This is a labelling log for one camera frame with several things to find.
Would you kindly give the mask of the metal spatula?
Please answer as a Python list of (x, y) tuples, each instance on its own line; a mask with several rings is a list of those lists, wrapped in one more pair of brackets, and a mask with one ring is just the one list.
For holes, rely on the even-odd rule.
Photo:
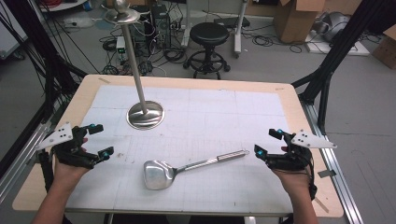
[(143, 165), (144, 182), (148, 189), (160, 190), (169, 188), (179, 173), (197, 169), (218, 162), (231, 161), (245, 157), (248, 150), (242, 149), (227, 154), (218, 155), (203, 161), (197, 161), (180, 167), (173, 167), (166, 161), (146, 161)]

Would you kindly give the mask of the flat white board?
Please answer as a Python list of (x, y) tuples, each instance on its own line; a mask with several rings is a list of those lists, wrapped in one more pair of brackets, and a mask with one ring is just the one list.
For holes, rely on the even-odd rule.
[[(347, 49), (347, 44), (342, 44), (340, 47), (331, 46), (329, 42), (315, 32), (310, 32), (307, 35), (304, 44), (308, 52), (317, 54), (328, 54), (333, 49), (340, 49), (341, 51)], [(368, 56), (370, 52), (360, 41), (357, 41), (351, 45), (347, 54), (350, 56)]]

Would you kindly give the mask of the metal pole stand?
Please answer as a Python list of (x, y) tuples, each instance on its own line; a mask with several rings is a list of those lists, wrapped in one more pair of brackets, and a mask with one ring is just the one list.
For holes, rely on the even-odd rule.
[(145, 99), (140, 74), (134, 55), (134, 44), (132, 41), (130, 24), (139, 23), (140, 12), (130, 9), (127, 0), (112, 0), (113, 8), (105, 14), (105, 20), (109, 23), (119, 26), (122, 30), (128, 63), (132, 69), (134, 84), (136, 87), (139, 102), (132, 105), (127, 112), (126, 120), (128, 124), (137, 130), (149, 130), (157, 127), (164, 119), (163, 107), (153, 101)]

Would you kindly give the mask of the aluminium rail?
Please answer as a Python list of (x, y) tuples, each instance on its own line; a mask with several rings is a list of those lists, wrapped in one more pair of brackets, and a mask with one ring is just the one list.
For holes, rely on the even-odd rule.
[(35, 155), (35, 146), (44, 140), (50, 130), (50, 124), (39, 124), (27, 134), (25, 140), (21, 141), (20, 151), (0, 178), (0, 204), (7, 198), (24, 169), (31, 163)]
[[(306, 103), (302, 103), (302, 108), (304, 110), (312, 133), (322, 139), (328, 140), (329, 137), (327, 136), (327, 134), (322, 133), (319, 126), (317, 125), (318, 112), (315, 107), (313, 105), (307, 105)], [(337, 192), (337, 196), (340, 199), (340, 203), (343, 206), (344, 215), (347, 218), (347, 223), (364, 224), (358, 206), (354, 201), (342, 169), (335, 156), (335, 153), (333, 152), (333, 148), (322, 147), (319, 151), (324, 160), (326, 168), (329, 171), (334, 171), (334, 175), (331, 175), (331, 180)]]

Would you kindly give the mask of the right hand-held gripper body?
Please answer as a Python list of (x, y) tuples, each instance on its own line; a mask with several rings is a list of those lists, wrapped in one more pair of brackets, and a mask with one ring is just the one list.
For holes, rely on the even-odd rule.
[(264, 162), (270, 169), (300, 171), (311, 162), (311, 148), (337, 148), (335, 143), (312, 133), (307, 133), (304, 130), (300, 130), (298, 133), (286, 133), (283, 131), (281, 140), (286, 143), (286, 152), (282, 155), (267, 153), (267, 159)]

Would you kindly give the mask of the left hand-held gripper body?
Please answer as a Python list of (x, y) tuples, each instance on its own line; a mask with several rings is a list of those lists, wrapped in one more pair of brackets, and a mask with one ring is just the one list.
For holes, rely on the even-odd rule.
[(72, 127), (70, 122), (66, 122), (36, 145), (35, 150), (50, 147), (59, 162), (92, 169), (99, 160), (98, 155), (85, 152), (82, 148), (84, 137), (88, 133), (87, 126)]

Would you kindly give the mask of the person's left hand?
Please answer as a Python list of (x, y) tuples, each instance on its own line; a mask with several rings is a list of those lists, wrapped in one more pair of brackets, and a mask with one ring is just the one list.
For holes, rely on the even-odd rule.
[(72, 190), (88, 172), (89, 169), (87, 168), (63, 164), (56, 160), (52, 185), (63, 190)]

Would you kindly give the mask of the white grid mat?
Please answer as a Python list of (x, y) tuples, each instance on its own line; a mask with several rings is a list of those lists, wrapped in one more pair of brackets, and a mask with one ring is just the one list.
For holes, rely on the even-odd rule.
[[(90, 136), (85, 147), (90, 152), (113, 147), (114, 153), (83, 176), (69, 209), (254, 216), (290, 212), (278, 178), (254, 155), (255, 146), (277, 153), (283, 145), (268, 134), (288, 128), (277, 94), (154, 87), (144, 93), (165, 110), (163, 122), (146, 131), (126, 121), (137, 102), (133, 87), (105, 85), (95, 94), (82, 122), (100, 123), (104, 129)], [(183, 172), (167, 189), (145, 186), (145, 161), (179, 167), (241, 149), (247, 151), (245, 157)]]

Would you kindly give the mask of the person's right hand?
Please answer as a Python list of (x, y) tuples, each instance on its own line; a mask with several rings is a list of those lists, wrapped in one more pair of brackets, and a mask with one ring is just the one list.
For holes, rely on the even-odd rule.
[(272, 172), (279, 178), (284, 190), (292, 199), (307, 198), (311, 200), (309, 192), (310, 175), (309, 169), (300, 171), (284, 171), (273, 169)]

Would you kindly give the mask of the black frame strut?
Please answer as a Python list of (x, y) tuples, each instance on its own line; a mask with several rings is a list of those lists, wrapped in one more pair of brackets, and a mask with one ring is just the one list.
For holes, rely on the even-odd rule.
[(306, 85), (305, 90), (299, 94), (299, 99), (307, 105), (313, 105), (320, 95), (317, 125), (322, 133), (326, 133), (325, 121), (332, 75), (347, 56), (351, 45), (358, 41), (363, 31), (389, 2), (390, 0), (362, 0), (334, 43), (336, 47), (347, 44), (346, 51), (333, 49), (313, 73), (291, 83), (294, 88)]
[(39, 112), (43, 120), (48, 120), (55, 112), (54, 104), (58, 99), (70, 102), (71, 97), (76, 93), (79, 84), (74, 75), (84, 78), (88, 73), (61, 56), (36, 15), (30, 0), (3, 0), (0, 1), (0, 6), (7, 6), (10, 14), (15, 18), (33, 45), (31, 49), (22, 40), (7, 17), (0, 13), (0, 22), (16, 38), (17, 42), (28, 54), (36, 73), (45, 80), (45, 101)]

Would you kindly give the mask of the open cardboard box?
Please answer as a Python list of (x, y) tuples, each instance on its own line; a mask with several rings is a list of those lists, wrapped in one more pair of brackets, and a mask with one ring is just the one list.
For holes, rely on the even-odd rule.
[(283, 43), (304, 42), (325, 0), (279, 0), (273, 24)]

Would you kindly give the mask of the grey rounded device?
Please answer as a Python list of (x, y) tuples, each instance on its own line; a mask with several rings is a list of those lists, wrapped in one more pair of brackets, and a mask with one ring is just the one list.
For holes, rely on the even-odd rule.
[(315, 19), (311, 30), (325, 41), (333, 42), (346, 28), (350, 18), (341, 12), (324, 12)]

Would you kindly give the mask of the white stand leg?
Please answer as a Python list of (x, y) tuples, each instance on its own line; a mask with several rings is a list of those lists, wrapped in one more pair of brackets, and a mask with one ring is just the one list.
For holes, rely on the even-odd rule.
[(239, 56), (242, 52), (242, 41), (241, 41), (242, 25), (243, 25), (243, 20), (244, 20), (247, 5), (248, 5), (248, 0), (242, 0), (240, 11), (238, 14), (236, 28), (234, 30), (233, 53), (234, 53), (234, 57), (236, 59), (239, 58)]
[(191, 0), (186, 0), (186, 25), (181, 39), (181, 47), (185, 49), (189, 45), (191, 30)]

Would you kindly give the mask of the closed cardboard box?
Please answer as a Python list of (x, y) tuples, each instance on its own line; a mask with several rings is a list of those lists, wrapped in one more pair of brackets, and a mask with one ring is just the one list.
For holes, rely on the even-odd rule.
[(385, 37), (376, 47), (373, 56), (389, 69), (396, 70), (396, 23), (384, 32)]

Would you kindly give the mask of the black round stool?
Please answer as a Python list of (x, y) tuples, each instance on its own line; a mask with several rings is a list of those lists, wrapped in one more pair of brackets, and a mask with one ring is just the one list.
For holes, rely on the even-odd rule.
[(215, 47), (224, 44), (230, 34), (226, 27), (214, 22), (202, 22), (194, 25), (190, 30), (190, 38), (204, 49), (194, 52), (184, 63), (185, 69), (194, 70), (193, 77), (201, 74), (215, 74), (221, 80), (220, 70), (229, 72), (231, 66), (224, 58), (215, 52)]

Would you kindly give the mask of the black computer tower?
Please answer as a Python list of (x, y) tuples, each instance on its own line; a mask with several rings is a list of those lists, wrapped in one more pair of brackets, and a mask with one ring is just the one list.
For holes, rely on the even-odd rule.
[(155, 4), (151, 7), (151, 17), (154, 23), (157, 45), (161, 49), (171, 47), (170, 17), (164, 4)]

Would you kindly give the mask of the small white power box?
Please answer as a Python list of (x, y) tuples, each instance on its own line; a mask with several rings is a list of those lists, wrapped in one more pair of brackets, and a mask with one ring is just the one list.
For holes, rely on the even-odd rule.
[(119, 60), (121, 62), (125, 62), (127, 60), (127, 54), (126, 54), (126, 46), (123, 36), (117, 37), (116, 51), (118, 53)]

